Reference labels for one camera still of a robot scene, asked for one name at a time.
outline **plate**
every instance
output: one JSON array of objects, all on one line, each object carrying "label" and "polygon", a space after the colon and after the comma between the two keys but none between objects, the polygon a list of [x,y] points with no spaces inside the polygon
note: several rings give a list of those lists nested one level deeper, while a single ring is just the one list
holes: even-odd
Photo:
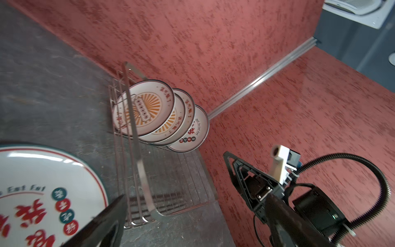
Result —
[{"label": "plate", "polygon": [[164,141],[153,143],[156,146],[167,146],[178,141],[189,130],[195,118],[195,113],[196,113],[195,103],[192,97],[189,95],[189,93],[185,92],[182,89],[173,89],[173,92],[175,94],[178,94],[184,102],[185,110],[186,110],[185,121],[183,122],[177,133],[174,133],[172,136],[170,136],[168,139]]},{"label": "plate", "polygon": [[58,247],[108,206],[99,177],[60,150],[0,147],[0,246]]},{"label": "plate", "polygon": [[200,106],[196,106],[196,116],[191,128],[179,141],[168,147],[177,153],[195,150],[206,140],[209,128],[210,122],[206,112]]},{"label": "plate", "polygon": [[[175,97],[166,83],[158,80],[142,81],[131,86],[129,92],[134,103],[133,113],[138,136],[155,132],[171,117]],[[112,114],[115,128],[121,128],[122,134],[133,136],[126,92],[117,99]]]},{"label": "plate", "polygon": [[178,129],[181,127],[185,120],[185,105],[181,97],[175,94],[175,107],[167,122],[160,127],[159,130],[155,131],[146,136],[139,137],[140,140],[153,143],[158,141],[163,141],[173,134],[177,133]]}]

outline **dish rack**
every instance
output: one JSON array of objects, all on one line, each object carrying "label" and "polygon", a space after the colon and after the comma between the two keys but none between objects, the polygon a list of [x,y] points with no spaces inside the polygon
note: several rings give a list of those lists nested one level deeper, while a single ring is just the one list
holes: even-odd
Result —
[{"label": "dish rack", "polygon": [[[128,70],[146,79],[133,65],[125,62],[122,72],[117,72],[119,79],[113,79],[108,86],[111,110],[119,104],[123,104],[124,109],[125,105],[133,105],[128,89],[136,81],[128,76]],[[117,103],[125,92],[127,103],[124,100]],[[175,153],[166,147],[156,147],[123,135],[112,124],[118,196],[125,194],[129,199],[125,229],[166,221],[217,199],[199,151]],[[133,114],[130,114],[130,124],[132,132],[137,133]]]}]

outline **red wall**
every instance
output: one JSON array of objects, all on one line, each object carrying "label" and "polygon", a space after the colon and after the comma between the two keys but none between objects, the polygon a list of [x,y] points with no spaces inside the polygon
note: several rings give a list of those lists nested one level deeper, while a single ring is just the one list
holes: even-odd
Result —
[{"label": "red wall", "polygon": [[110,72],[127,60],[207,112],[314,33],[324,0],[9,0]]},{"label": "red wall", "polygon": [[[315,47],[214,118],[200,152],[236,246],[259,243],[253,213],[233,187],[222,154],[231,151],[268,171],[274,144],[301,153],[303,163],[329,153],[363,156],[384,172],[394,188],[395,94]],[[326,162],[298,181],[319,186],[349,220],[367,211],[379,193],[374,175],[353,161]],[[292,198],[304,191],[297,189]],[[257,224],[270,246],[268,227]],[[355,232],[355,238],[347,236],[343,241],[345,246],[395,246],[394,200],[377,219]]]}]

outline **orange sunburst pattern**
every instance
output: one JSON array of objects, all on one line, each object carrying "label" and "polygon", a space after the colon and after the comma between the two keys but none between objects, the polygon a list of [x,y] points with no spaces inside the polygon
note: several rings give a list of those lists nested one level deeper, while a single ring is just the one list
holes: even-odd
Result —
[{"label": "orange sunburst pattern", "polygon": [[[160,101],[159,96],[156,95],[155,93],[152,93],[152,92],[145,92],[145,93],[139,94],[138,97],[143,99],[143,102],[146,105],[148,112],[151,116],[151,119],[144,122],[141,119],[136,106],[133,105],[133,113],[134,113],[134,119],[136,120],[136,126],[142,127],[142,126],[152,123],[152,121],[158,116],[158,113],[160,112],[160,109],[162,108],[162,102]],[[127,122],[129,123],[130,122],[129,108],[126,109],[126,119],[127,119]]]},{"label": "orange sunburst pattern", "polygon": [[173,111],[169,120],[167,120],[167,122],[162,127],[160,127],[159,130],[155,131],[153,134],[160,134],[170,129],[174,125],[175,119],[176,119],[176,114],[175,111]]}]

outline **black cable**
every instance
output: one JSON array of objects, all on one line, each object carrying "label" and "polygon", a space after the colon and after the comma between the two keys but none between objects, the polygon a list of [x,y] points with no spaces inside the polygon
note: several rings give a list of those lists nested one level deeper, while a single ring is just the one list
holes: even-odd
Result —
[{"label": "black cable", "polygon": [[255,235],[256,235],[256,238],[258,239],[259,243],[260,243],[263,247],[265,247],[265,245],[262,243],[261,239],[260,239],[259,236],[258,236],[258,232],[256,231],[255,217],[256,217],[256,215],[254,214],[254,217],[252,218],[252,221],[254,222]]},{"label": "black cable", "polygon": [[294,185],[290,185],[288,188],[286,188],[286,189],[284,190],[284,197],[283,197],[283,198],[287,198],[287,200],[284,201],[284,202],[285,202],[285,204],[287,204],[288,206],[289,206],[288,198],[289,198],[289,196],[291,195],[293,189],[294,189],[295,187],[297,187],[297,186],[309,187],[309,188],[312,188],[312,189],[314,189],[314,188],[316,187],[316,186],[315,186],[314,184],[312,184],[312,183],[297,183],[297,184],[294,184]]},{"label": "black cable", "polygon": [[[359,216],[358,218],[354,219],[353,221],[351,221],[350,223],[347,224],[347,226],[353,230],[356,229],[360,226],[362,226],[363,224],[366,224],[367,222],[371,221],[372,219],[374,219],[375,217],[377,217],[381,211],[383,211],[383,209],[386,207],[386,205],[389,202],[389,198],[391,197],[391,189],[389,187],[388,181],[386,179],[386,177],[384,176],[384,174],[382,173],[382,171],[380,171],[380,169],[375,166],[372,162],[370,162],[369,160],[362,158],[360,156],[357,155],[352,155],[352,154],[348,154],[348,153],[335,153],[335,154],[330,154],[330,155],[325,155],[319,158],[316,158],[315,160],[312,160],[308,163],[306,163],[305,165],[301,166],[297,171],[294,172],[294,174],[290,174],[291,177],[291,186],[294,186],[296,184],[296,180],[297,177],[299,176],[300,173],[306,171],[307,169],[328,161],[328,160],[334,160],[334,159],[350,159],[350,160],[355,160],[363,165],[365,165],[367,168],[369,168],[369,170],[371,170],[374,175],[377,177],[377,180],[379,182],[380,185],[380,195],[378,197],[377,202],[374,204],[374,206],[369,209],[367,212],[365,212],[363,215]],[[288,199],[289,196],[292,194],[294,187],[290,188],[289,192],[287,193],[287,197],[284,196],[283,200],[286,204],[288,204]],[[344,236],[348,233],[348,229],[345,226],[342,226],[342,228],[340,228],[332,237],[331,242],[334,244],[339,244],[340,241],[344,238]]]}]

